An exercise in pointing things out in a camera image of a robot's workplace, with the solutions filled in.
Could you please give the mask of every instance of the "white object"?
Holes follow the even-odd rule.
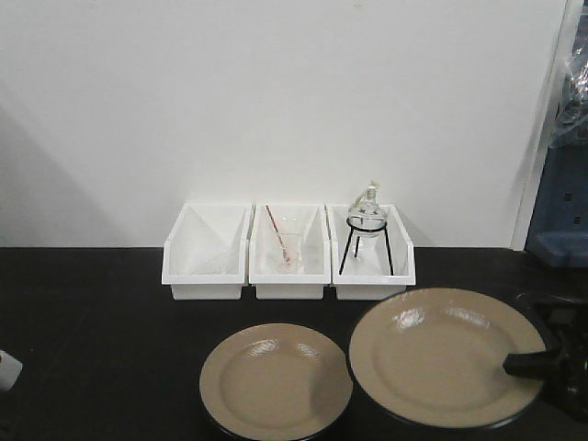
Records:
[[[22,363],[4,351],[0,351],[0,392],[10,390],[22,370]]]
[[[300,265],[283,269],[284,253],[266,204],[255,207],[249,244],[249,282],[258,299],[321,299],[331,282],[331,247],[323,205],[268,204],[280,233],[300,234]]]
[[[241,297],[251,212],[249,204],[184,205],[164,245],[162,283],[174,299]]]
[[[349,236],[346,223],[347,205],[327,205],[333,257],[333,284],[339,300],[381,300],[406,290],[416,283],[413,242],[402,225],[393,205],[380,205],[388,212],[388,235],[394,275],[390,275],[386,238],[382,232],[375,238],[362,237],[357,257],[356,237],[349,246],[343,274],[339,275],[345,244]]]

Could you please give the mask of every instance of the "small plate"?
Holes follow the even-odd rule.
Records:
[[[288,323],[231,335],[209,355],[200,396],[226,431],[268,441],[308,439],[343,412],[353,389],[332,340]]]

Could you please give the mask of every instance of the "table surface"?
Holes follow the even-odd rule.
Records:
[[[558,270],[504,249],[415,250],[417,286],[467,288],[507,302],[521,292],[588,297],[588,270]],[[372,301],[173,301],[161,249],[0,249],[0,347],[21,360],[0,395],[0,427],[15,440],[224,440],[198,396],[208,353],[264,322],[293,322],[345,351]],[[588,424],[538,400],[490,430],[400,422],[355,386],[342,417],[317,440],[585,440]]]

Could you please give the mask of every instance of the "plate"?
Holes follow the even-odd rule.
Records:
[[[222,341],[200,374],[200,396],[227,432],[308,439],[343,412],[353,389],[345,354],[304,326],[268,323]]]
[[[505,424],[543,382],[507,375],[510,353],[545,350],[535,326],[507,304],[453,288],[410,291],[360,320],[349,346],[362,389],[391,413],[419,424]]]

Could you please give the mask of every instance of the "storage bin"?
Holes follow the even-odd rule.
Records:
[[[548,150],[526,238],[526,250],[548,266],[588,267],[586,170],[587,145]]]
[[[162,283],[174,299],[239,299],[247,284],[252,208],[186,203],[164,245]]]
[[[327,205],[329,233],[332,247],[333,284],[339,300],[381,300],[406,290],[416,283],[413,242],[402,225],[393,205],[380,205],[388,212],[388,235],[394,275],[386,252],[386,238],[382,232],[377,237],[362,237],[357,257],[356,237],[352,239],[342,275],[339,267],[345,252],[350,228],[347,225],[347,205]]]
[[[267,206],[277,231],[297,237],[280,240]],[[321,299],[323,287],[331,282],[324,205],[257,205],[249,259],[249,281],[258,299]]]

